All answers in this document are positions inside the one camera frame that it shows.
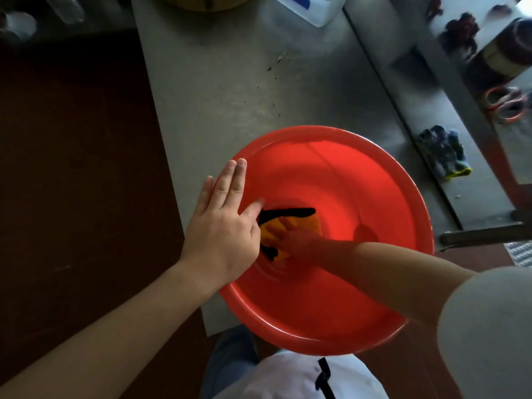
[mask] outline jeans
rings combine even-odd
[[[221,334],[207,364],[199,399],[212,399],[259,363],[253,334],[244,325]]]

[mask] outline white sleeve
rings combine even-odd
[[[532,269],[496,268],[462,284],[437,338],[465,399],[531,399]]]

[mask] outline red plastic basin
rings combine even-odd
[[[248,169],[240,210],[259,197],[266,209],[313,207],[325,238],[377,238],[434,252],[416,185],[363,137],[333,127],[289,127],[251,142],[234,159],[241,157]],[[361,224],[372,232],[360,233]],[[348,283],[295,258],[270,262],[261,253],[220,292],[254,333],[304,354],[357,353],[385,342],[406,323]]]

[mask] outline person's right arm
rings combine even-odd
[[[272,246],[315,264],[409,319],[436,331],[449,296],[476,273],[415,250],[378,242],[331,241],[295,229],[269,228],[278,239]]]

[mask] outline person's left hand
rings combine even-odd
[[[180,262],[197,282],[215,290],[240,277],[259,255],[261,231],[256,218],[264,200],[251,203],[238,214],[246,167],[243,158],[230,160],[212,196],[214,180],[207,177],[185,233]]]

